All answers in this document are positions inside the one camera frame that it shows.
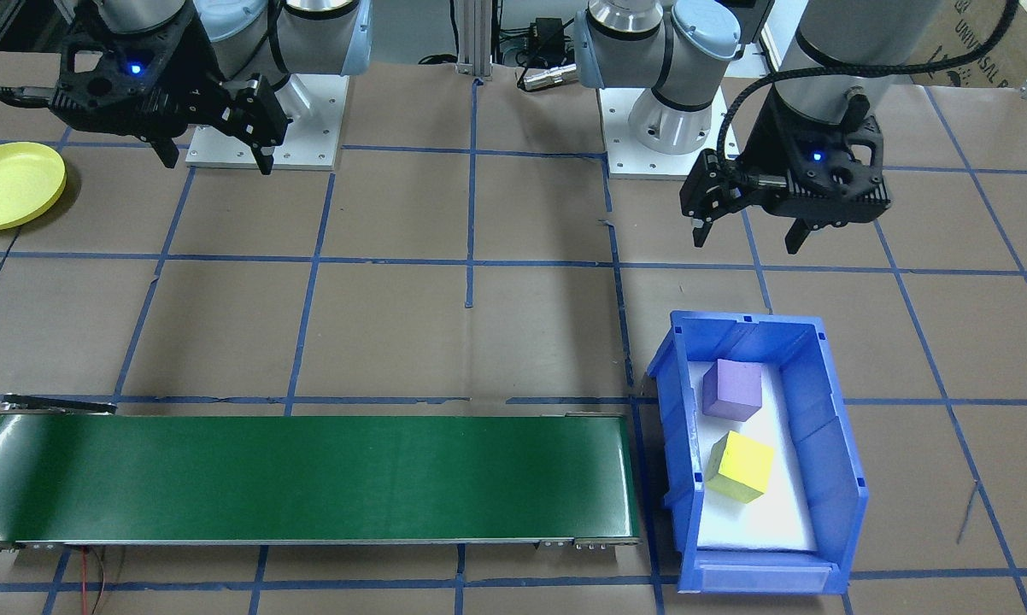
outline conveyor belt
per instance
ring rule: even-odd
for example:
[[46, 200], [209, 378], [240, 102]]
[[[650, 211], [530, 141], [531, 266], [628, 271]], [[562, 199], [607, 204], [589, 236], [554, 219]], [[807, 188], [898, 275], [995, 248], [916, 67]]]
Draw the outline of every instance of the conveyor belt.
[[0, 416], [0, 547], [631, 542], [622, 418]]

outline blue plastic bin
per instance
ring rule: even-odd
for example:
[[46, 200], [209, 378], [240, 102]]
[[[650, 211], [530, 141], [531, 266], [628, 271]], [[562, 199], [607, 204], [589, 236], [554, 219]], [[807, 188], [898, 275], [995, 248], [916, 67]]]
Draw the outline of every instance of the blue plastic bin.
[[[867, 483], [821, 318], [673, 312], [647, 374], [657, 380], [681, 592], [838, 594], [848, 587]], [[816, 552], [696, 548], [705, 484], [689, 361], [778, 366]]]

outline yellow plate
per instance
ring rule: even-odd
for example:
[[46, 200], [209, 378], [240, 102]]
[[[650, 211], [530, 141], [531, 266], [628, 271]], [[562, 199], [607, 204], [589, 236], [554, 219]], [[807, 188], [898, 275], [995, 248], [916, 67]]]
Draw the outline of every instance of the yellow plate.
[[39, 144], [0, 145], [0, 230], [49, 209], [65, 188], [65, 162]]

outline brown paper floor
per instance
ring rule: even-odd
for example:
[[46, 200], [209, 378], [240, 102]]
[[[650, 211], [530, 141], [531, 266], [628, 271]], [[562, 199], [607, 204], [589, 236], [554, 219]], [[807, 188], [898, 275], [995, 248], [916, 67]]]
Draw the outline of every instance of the brown paper floor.
[[[0, 84], [55, 70], [0, 53]], [[374, 66], [335, 176], [166, 170], [0, 106], [0, 143], [52, 145], [71, 175], [51, 213], [0, 232], [0, 394], [640, 428], [642, 545], [109, 548], [101, 612], [1027, 612], [1027, 102], [896, 87], [877, 110], [896, 206], [790, 257], [791, 222], [760, 210], [693, 249], [678, 183], [606, 177], [595, 92], [512, 81]], [[643, 375], [671, 310], [826, 319], [872, 488], [846, 598], [675, 592]], [[79, 579], [79, 552], [0, 553], [0, 613], [78, 613]]]

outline purple cube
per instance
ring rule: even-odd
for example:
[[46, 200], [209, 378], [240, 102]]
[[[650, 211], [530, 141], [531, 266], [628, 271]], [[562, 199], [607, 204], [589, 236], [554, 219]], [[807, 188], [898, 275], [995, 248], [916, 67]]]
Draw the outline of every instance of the purple cube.
[[718, 358], [705, 374], [705, 415], [746, 421], [760, 410], [762, 398], [760, 363]]

